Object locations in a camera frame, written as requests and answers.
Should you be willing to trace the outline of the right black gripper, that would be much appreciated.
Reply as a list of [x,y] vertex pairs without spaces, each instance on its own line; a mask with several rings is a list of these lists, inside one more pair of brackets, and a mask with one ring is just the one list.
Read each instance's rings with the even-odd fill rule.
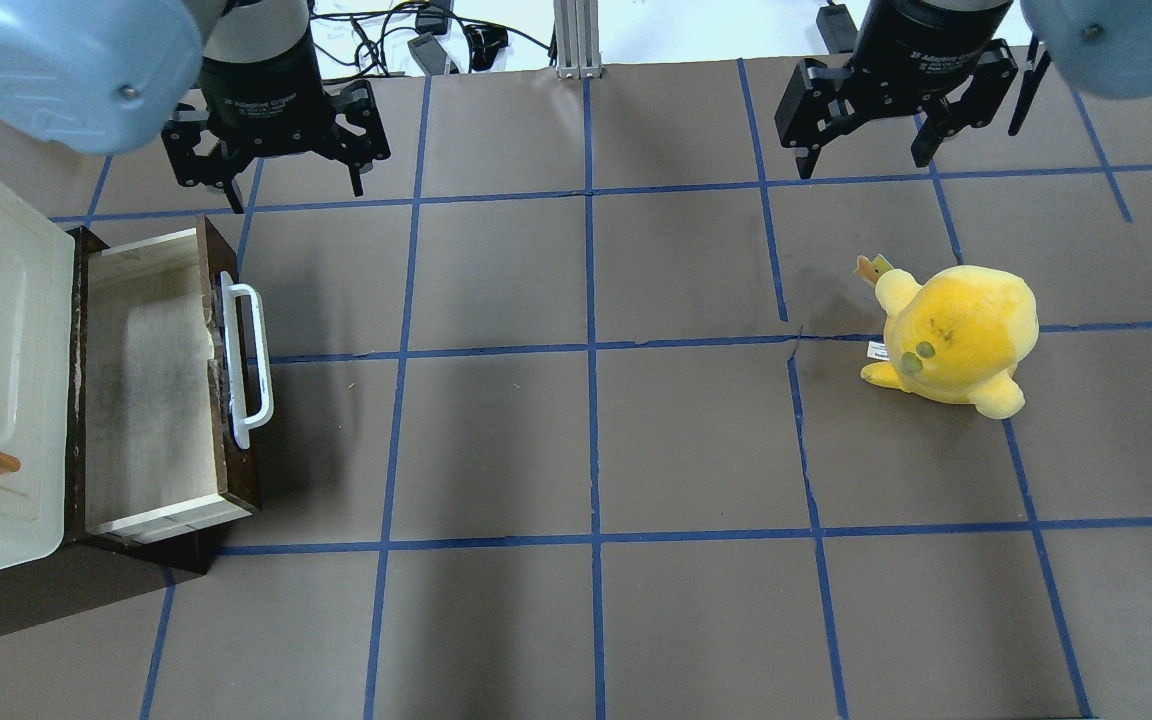
[[873,1],[856,23],[841,1],[818,6],[823,41],[847,59],[841,67],[801,59],[774,111],[799,179],[814,176],[827,143],[873,120],[922,119],[911,142],[919,168],[957,132],[988,126],[1018,77],[996,37],[1010,9],[1010,1]]

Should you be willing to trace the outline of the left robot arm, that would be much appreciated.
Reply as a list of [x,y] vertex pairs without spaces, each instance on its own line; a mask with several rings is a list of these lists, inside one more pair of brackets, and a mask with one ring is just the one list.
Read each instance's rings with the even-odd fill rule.
[[260,158],[338,161],[361,195],[387,132],[367,79],[326,90],[310,23],[306,1],[0,1],[0,119],[86,154],[161,141],[237,213]]

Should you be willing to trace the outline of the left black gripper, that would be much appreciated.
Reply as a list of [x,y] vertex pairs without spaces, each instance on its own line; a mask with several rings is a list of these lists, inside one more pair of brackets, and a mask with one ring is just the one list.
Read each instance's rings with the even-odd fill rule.
[[161,128],[175,182],[223,192],[244,214],[237,176],[252,160],[303,152],[343,164],[353,196],[391,158],[369,79],[324,86],[306,1],[225,1],[202,50],[204,108],[180,103]]

